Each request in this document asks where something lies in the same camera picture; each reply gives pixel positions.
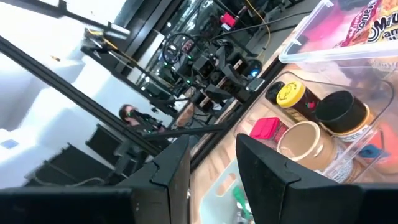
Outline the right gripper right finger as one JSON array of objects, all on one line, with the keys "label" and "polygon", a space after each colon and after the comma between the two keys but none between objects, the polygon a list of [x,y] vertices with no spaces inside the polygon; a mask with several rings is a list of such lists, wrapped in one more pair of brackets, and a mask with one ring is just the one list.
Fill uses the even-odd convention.
[{"label": "right gripper right finger", "polygon": [[339,184],[246,134],[236,156],[256,223],[397,224],[397,184]]}]

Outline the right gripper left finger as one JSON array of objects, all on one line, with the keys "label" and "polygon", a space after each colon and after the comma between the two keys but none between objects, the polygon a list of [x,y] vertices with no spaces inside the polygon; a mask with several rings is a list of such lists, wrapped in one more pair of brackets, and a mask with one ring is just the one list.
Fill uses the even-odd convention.
[{"label": "right gripper left finger", "polygon": [[187,135],[179,137],[115,186],[4,189],[1,191],[1,223],[186,223],[189,141]]}]

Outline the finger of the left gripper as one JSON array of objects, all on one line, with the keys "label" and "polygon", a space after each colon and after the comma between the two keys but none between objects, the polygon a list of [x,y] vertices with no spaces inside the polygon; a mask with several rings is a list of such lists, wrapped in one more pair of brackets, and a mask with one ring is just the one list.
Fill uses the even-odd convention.
[{"label": "finger of the left gripper", "polygon": [[209,97],[211,100],[213,100],[216,103],[221,103],[222,101],[228,100],[233,97],[227,91],[222,90],[212,84],[208,85],[205,88],[204,92],[207,97]]},{"label": "finger of the left gripper", "polygon": [[231,64],[225,65],[222,69],[224,73],[225,82],[223,89],[230,93],[240,103],[245,103],[251,96],[249,90],[246,89],[244,80],[239,77],[239,73]]}]

